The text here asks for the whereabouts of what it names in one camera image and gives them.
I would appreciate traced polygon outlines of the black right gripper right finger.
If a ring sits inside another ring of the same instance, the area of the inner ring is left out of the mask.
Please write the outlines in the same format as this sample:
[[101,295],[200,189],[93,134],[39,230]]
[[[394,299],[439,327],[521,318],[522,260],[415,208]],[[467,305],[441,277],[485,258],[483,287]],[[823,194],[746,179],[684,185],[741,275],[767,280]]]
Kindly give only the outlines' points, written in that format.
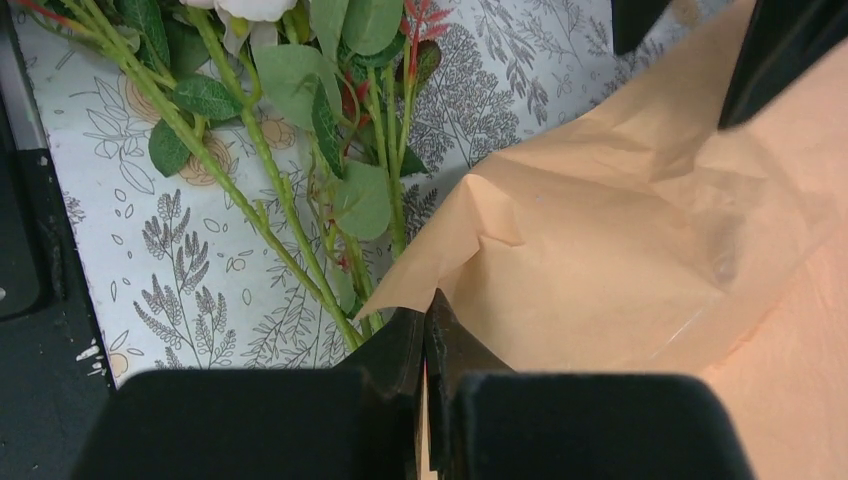
[[429,467],[441,479],[750,479],[713,391],[682,374],[518,372],[458,320],[425,315]]

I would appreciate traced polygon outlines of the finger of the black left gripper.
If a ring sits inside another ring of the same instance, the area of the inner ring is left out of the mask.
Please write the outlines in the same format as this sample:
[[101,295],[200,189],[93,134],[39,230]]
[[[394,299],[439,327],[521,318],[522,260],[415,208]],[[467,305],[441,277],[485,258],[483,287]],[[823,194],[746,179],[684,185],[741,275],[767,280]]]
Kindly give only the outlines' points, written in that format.
[[717,128],[753,118],[846,38],[844,0],[756,1]]
[[670,0],[611,0],[613,51],[633,52],[671,3]]

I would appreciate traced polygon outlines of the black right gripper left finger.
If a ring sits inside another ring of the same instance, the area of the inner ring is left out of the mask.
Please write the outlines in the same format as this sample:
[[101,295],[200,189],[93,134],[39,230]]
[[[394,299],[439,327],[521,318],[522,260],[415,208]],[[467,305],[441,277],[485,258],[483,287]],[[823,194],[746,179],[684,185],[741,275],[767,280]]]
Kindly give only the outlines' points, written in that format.
[[75,479],[415,479],[424,317],[338,365],[150,370],[104,407]]

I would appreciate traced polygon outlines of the orange wrapping paper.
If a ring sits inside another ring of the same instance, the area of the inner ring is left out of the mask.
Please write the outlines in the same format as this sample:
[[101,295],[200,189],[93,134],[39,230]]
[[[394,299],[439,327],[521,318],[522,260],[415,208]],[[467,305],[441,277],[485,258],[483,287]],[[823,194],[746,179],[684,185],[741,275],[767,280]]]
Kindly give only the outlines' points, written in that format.
[[847,47],[720,131],[752,9],[480,162],[366,310],[442,290],[516,369],[694,374],[759,478],[845,478]]

